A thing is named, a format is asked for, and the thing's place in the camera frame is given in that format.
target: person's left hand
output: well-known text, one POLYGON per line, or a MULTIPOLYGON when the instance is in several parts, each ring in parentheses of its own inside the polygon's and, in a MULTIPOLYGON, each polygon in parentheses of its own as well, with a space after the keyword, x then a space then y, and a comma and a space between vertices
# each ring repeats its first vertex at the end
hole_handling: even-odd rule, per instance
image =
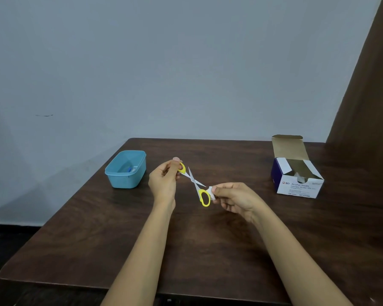
POLYGON ((178 170, 182 169, 180 162, 178 157, 174 157, 173 160, 160 164, 149 174, 149 188, 155 199, 154 205, 170 204, 173 205, 172 208, 174 209, 176 180, 180 178, 178 170))

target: light blue wall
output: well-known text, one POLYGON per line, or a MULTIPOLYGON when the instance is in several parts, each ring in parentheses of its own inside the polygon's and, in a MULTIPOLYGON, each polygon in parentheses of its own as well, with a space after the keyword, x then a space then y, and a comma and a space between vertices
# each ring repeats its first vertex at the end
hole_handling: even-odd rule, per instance
POLYGON ((0 0, 0 223, 130 137, 324 142, 379 1, 0 0))

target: scissors handle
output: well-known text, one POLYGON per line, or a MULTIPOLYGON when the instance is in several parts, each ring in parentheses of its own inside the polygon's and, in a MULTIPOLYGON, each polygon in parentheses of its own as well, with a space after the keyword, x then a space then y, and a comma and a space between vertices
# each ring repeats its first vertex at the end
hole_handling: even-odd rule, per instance
POLYGON ((202 204, 204 207, 207 207, 207 206, 210 205, 210 194, 209 194, 206 190, 204 190, 204 189, 200 189, 200 190, 199 190, 199 198, 200 198, 200 202, 201 202, 201 204, 202 204), (208 196, 208 198, 209 198, 209 202, 208 202, 207 204, 204 204, 203 197, 202 197, 202 194, 203 194, 203 193, 205 193, 205 194, 208 196))
POLYGON ((177 171, 179 171, 182 174, 186 173, 186 167, 184 166, 184 164, 182 162, 180 162, 180 165, 182 166, 182 169, 181 170, 177 170, 177 171))

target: table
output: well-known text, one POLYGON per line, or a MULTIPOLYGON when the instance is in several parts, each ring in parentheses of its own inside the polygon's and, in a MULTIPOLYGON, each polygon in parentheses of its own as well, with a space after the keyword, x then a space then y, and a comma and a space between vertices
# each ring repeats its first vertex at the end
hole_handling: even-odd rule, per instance
MULTIPOLYGON (((284 221, 355 305, 383 305, 383 185, 306 143, 325 178, 317 199, 278 195, 271 142, 129 139, 147 171, 134 189, 113 189, 107 161, 6 263, 0 278, 109 288, 152 208, 148 174, 180 157, 205 185, 242 181, 284 221)), ((259 234, 219 205, 205 208, 182 177, 176 191, 158 293, 289 303, 259 234)))

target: yellow-handled scissors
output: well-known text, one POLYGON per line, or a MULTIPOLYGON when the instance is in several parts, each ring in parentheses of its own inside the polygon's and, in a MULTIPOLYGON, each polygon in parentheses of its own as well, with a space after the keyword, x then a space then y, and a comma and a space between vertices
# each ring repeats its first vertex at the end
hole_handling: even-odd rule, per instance
POLYGON ((204 207, 209 206, 210 205, 210 194, 206 190, 199 188, 199 186, 197 185, 197 181, 193 178, 192 171, 190 170, 190 168, 188 168, 188 169, 189 169, 189 174, 190 174, 190 180, 194 183, 194 186, 196 187, 197 193, 199 194, 201 204, 204 207), (204 204, 203 197, 202 197, 203 193, 205 193, 207 195, 207 197, 209 198, 209 202, 207 204, 204 204))
MULTIPOLYGON (((182 174, 182 175, 184 175, 184 176, 190 178, 191 181, 193 181, 192 178, 190 177, 190 175, 187 174, 187 172, 186 172, 186 167, 184 166, 184 164, 183 164, 182 162, 180 162, 180 165, 182 166, 182 169, 181 169, 181 170, 177 170, 177 171, 178 171, 180 174, 182 174)), ((194 180, 194 181, 196 182, 196 184, 199 184, 200 186, 205 187, 205 185, 203 185, 201 182, 198 182, 197 180, 194 180)))

